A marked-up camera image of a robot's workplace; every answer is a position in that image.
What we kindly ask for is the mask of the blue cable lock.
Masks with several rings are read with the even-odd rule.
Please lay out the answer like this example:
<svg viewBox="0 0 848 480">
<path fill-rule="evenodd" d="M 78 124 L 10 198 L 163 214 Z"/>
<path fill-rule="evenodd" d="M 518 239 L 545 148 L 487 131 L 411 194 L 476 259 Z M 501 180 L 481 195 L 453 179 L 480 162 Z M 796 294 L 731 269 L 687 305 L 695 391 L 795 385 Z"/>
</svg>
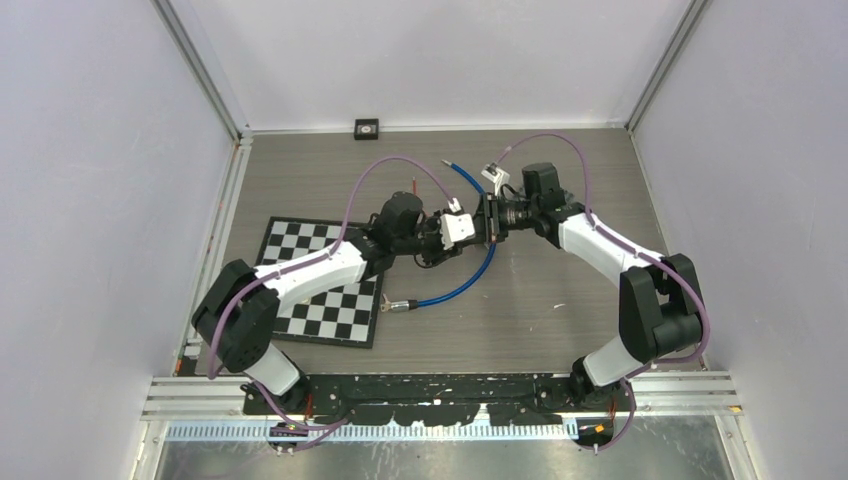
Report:
<svg viewBox="0 0 848 480">
<path fill-rule="evenodd" d="M 448 166 L 454 172 L 458 173 L 460 176 L 462 176 L 478 194 L 485 194 L 485 190 L 483 189 L 482 185 L 464 168 L 447 160 L 443 160 L 442 163 Z M 386 295 L 383 295 L 383 300 L 380 304 L 380 312 L 408 312 L 420 308 L 440 305 L 458 297 L 459 295 L 469 290 L 475 283 L 477 283 L 481 279 L 481 277 L 485 274 L 485 272 L 491 265 L 492 260 L 495 256 L 495 252 L 495 245 L 488 246 L 487 254 L 484 257 L 484 260 L 480 267 L 468 280 L 466 280 L 463 284 L 451 290 L 450 292 L 425 300 L 408 299 L 403 301 L 390 301 Z"/>
</svg>

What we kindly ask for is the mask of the black cable padlock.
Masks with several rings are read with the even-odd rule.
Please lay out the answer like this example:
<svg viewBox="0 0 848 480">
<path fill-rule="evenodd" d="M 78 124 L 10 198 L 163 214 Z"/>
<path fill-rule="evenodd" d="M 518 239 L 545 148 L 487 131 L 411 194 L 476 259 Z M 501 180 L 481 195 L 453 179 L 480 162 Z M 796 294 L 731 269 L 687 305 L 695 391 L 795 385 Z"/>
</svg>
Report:
<svg viewBox="0 0 848 480">
<path fill-rule="evenodd" d="M 455 249 L 427 251 L 413 255 L 413 261 L 416 266 L 422 269 L 435 268 L 445 261 L 458 256 L 459 253 Z"/>
</svg>

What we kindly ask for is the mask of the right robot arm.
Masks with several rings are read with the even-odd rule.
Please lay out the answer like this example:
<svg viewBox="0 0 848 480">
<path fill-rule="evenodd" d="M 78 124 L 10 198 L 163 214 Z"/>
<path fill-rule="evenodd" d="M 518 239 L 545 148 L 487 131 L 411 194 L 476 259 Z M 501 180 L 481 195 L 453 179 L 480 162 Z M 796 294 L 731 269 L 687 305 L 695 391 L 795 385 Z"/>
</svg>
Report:
<svg viewBox="0 0 848 480">
<path fill-rule="evenodd" d="M 618 290 L 618 332 L 573 363 L 564 387 L 569 403 L 596 410 L 620 380 L 707 339 L 703 300 L 688 257 L 646 250 L 609 229 L 560 185 L 549 162 L 523 168 L 518 191 L 496 164 L 485 166 L 482 175 L 494 187 L 482 196 L 475 216 L 485 242 L 498 243 L 511 231 L 532 229 L 585 261 Z"/>
</svg>

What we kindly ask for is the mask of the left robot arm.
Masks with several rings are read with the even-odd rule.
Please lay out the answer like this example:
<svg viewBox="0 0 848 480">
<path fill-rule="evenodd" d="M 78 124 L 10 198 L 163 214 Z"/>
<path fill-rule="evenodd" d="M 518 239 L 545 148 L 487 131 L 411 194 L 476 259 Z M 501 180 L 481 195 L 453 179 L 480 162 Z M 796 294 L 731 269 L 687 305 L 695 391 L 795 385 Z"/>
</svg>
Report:
<svg viewBox="0 0 848 480">
<path fill-rule="evenodd" d="M 381 274 L 399 256 L 441 262 L 474 235 L 471 215 L 457 200 L 429 216 L 419 197 L 397 192 L 369 221 L 344 226 L 330 246 L 296 259 L 252 267 L 226 264 L 191 316 L 212 358 L 253 380 L 280 412 L 293 414 L 308 395 L 305 373 L 272 340 L 279 311 L 334 288 Z"/>
</svg>

